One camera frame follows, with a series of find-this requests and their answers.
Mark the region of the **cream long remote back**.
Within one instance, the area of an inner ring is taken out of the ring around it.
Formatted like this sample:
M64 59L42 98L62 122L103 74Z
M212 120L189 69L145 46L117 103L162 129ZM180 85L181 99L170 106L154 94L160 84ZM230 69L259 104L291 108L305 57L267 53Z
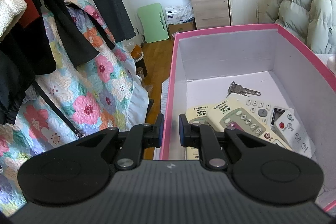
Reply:
M195 106L187 109L185 115L188 122L207 124L207 111L209 108L209 105L205 105Z

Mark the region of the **silver key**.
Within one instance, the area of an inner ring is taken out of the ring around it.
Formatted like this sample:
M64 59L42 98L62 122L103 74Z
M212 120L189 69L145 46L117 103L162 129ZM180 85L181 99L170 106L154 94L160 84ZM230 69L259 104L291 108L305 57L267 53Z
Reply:
M228 95L230 95L230 94L240 94L240 95L247 96L247 97L249 95L261 96L261 92L244 88L234 81L232 81L232 83L230 84L230 86L228 88Z

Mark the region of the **cream remote with red display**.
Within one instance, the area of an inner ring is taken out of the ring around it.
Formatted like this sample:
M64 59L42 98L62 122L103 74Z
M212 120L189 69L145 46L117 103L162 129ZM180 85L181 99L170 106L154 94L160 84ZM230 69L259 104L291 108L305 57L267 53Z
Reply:
M291 150L270 126L257 118L246 106L236 98L226 98L207 110L207 121L213 129L223 132L232 127L257 138Z

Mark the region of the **large white remote control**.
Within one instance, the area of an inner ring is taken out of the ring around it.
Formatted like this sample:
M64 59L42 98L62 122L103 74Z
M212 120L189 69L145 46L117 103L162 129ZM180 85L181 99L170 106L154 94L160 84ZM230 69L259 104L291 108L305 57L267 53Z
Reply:
M263 124L268 125L274 132L276 131L274 123L284 112L289 111L291 114L294 114L294 110L289 107L278 106L270 102L262 101L261 99L255 99L235 93L230 94L228 98L238 100Z

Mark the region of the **small white fan remote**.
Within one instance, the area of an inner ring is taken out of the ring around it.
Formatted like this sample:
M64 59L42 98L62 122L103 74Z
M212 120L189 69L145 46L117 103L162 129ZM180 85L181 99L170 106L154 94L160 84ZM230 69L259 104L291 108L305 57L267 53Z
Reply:
M289 110L281 114L273 126L276 133L282 137L294 152L308 158L313 157L315 153L313 141L304 126Z

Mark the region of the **pink cardboard box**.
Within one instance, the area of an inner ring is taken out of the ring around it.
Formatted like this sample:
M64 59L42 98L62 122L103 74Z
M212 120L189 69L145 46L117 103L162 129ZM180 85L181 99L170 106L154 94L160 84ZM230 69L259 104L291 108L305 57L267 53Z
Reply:
M170 68L160 160L183 159L178 117L224 100L230 83L294 110L311 137L325 178L317 203L335 207L335 75L277 24L210 28L177 34Z

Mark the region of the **white quilted table mat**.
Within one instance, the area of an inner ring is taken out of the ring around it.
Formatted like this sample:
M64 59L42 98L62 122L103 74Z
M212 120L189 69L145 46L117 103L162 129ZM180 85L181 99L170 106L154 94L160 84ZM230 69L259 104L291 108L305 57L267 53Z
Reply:
M165 114L166 113L166 106L167 106L167 97L168 97L168 91L169 91L169 81L170 77L168 77L165 81L162 83L161 88L161 100L160 100L160 113ZM154 160L159 160L159 148L154 149Z

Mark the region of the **floral quilt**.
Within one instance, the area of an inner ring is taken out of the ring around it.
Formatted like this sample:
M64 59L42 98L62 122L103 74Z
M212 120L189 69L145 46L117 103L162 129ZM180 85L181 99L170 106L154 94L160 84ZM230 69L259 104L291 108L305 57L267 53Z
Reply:
M146 118L149 96L129 51L115 42L95 5L87 0L65 4L80 34L98 54L75 67L54 15L43 15L56 71L39 76L37 82L66 119L37 98L20 108L14 124L1 126L1 212L6 216L26 203L17 174L29 158L111 126L127 131Z

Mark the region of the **brown cardboard box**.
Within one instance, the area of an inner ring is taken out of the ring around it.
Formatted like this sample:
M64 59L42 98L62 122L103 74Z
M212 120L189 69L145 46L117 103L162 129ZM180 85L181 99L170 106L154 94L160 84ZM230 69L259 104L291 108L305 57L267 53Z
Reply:
M169 31L169 36L171 40L174 40L175 33L182 33L182 32L187 32L187 31L193 31L195 30L195 20L191 20L186 23L180 23L180 24L170 24L168 25L168 31Z

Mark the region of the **green folding table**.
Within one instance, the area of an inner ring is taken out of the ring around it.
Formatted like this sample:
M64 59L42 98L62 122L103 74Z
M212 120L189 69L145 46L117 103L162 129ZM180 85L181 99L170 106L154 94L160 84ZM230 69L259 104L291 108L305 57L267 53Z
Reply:
M139 7L137 15L142 24L146 43L155 43L169 39L165 15L160 3Z

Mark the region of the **white packaged goods pile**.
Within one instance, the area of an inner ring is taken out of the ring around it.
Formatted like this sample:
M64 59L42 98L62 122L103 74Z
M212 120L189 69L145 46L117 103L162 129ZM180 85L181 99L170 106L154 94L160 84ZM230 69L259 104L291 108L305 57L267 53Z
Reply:
M194 19L191 3L182 6L166 6L165 13L168 25L182 24Z

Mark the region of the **black hanging clothes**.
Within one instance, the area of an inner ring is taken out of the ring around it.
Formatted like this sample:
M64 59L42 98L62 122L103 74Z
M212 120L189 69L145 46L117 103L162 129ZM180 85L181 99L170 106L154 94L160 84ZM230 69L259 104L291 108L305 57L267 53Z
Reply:
M77 29L64 0L24 1L27 8L22 17L1 36L1 124L14 124L26 90L35 77L56 70L43 23L42 6L54 15L66 53L75 67L98 54ZM135 36L122 0L93 1L116 43Z

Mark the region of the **grey puffer jacket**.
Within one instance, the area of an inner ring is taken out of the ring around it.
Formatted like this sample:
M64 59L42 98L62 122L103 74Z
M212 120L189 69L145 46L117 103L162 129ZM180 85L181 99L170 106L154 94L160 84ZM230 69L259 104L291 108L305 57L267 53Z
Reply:
M272 0L266 14L315 54L335 54L335 0Z

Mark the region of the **white fleece cuff garment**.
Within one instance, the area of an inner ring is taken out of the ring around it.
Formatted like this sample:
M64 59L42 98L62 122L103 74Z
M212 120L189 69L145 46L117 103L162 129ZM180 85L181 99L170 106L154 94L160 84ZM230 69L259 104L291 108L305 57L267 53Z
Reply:
M1 0L1 39L16 25L27 9L25 0Z

